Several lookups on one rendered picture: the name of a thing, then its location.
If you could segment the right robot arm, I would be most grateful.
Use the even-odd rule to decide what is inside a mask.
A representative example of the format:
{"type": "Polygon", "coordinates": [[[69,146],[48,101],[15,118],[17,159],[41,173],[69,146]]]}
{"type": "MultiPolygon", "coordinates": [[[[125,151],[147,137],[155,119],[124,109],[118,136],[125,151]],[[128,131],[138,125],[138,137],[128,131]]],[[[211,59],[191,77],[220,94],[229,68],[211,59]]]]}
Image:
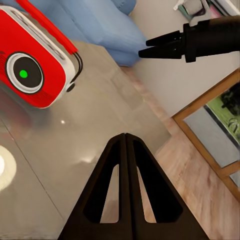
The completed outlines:
{"type": "Polygon", "coordinates": [[[150,48],[138,52],[140,58],[177,59],[185,55],[187,63],[197,57],[229,54],[240,51],[240,15],[212,18],[207,0],[185,0],[182,3],[189,23],[179,30],[152,38],[150,48]],[[198,14],[204,10],[203,14],[198,14]]]}

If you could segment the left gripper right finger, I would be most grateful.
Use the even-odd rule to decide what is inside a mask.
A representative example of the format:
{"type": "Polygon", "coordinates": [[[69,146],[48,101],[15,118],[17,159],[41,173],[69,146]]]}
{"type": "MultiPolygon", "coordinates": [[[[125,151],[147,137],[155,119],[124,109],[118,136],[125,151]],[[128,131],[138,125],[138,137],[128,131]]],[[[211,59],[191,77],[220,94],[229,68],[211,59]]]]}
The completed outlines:
{"type": "Polygon", "coordinates": [[[210,240],[144,141],[125,139],[133,240],[210,240]],[[145,220],[137,167],[156,223],[145,220]]]}

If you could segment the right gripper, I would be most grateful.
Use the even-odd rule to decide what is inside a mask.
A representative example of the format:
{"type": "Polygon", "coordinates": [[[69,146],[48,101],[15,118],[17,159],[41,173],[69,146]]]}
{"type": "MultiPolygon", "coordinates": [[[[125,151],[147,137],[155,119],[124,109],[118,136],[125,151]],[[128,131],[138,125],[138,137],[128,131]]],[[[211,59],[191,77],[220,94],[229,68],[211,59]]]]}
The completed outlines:
{"type": "Polygon", "coordinates": [[[146,42],[150,48],[138,52],[140,58],[177,59],[185,55],[187,63],[197,57],[229,54],[235,42],[235,19],[222,16],[198,22],[195,26],[183,24],[179,30],[152,38],[146,42]]]}

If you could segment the radio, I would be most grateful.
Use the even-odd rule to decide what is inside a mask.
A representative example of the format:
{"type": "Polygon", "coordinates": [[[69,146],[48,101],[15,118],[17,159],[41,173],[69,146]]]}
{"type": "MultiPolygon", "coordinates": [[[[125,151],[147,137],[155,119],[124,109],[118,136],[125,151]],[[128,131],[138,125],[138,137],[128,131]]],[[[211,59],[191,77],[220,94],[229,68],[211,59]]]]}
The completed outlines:
{"type": "Polygon", "coordinates": [[[28,0],[14,0],[50,35],[75,55],[79,71],[68,56],[20,11],[0,6],[0,80],[30,105],[45,109],[75,87],[83,70],[78,49],[28,0]]]}

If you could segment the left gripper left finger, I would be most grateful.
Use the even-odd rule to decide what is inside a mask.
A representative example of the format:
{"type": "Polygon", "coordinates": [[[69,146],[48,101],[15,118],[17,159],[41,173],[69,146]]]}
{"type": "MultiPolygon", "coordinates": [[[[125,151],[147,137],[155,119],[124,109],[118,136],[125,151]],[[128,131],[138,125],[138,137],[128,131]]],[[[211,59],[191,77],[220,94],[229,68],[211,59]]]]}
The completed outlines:
{"type": "Polygon", "coordinates": [[[133,240],[125,133],[107,143],[58,240],[133,240]],[[113,168],[117,164],[119,220],[100,224],[113,168]]]}

